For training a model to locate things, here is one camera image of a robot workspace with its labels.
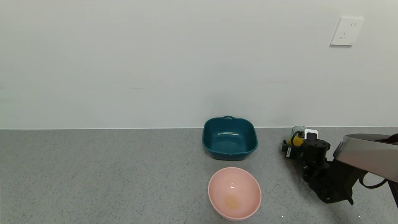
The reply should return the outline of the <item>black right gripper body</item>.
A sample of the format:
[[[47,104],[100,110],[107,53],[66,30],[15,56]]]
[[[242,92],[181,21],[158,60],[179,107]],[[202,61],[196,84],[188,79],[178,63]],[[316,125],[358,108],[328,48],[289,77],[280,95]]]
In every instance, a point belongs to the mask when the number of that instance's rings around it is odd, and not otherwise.
[[[285,146],[285,157],[287,159],[301,159],[302,158],[302,151],[299,147],[286,145]]]

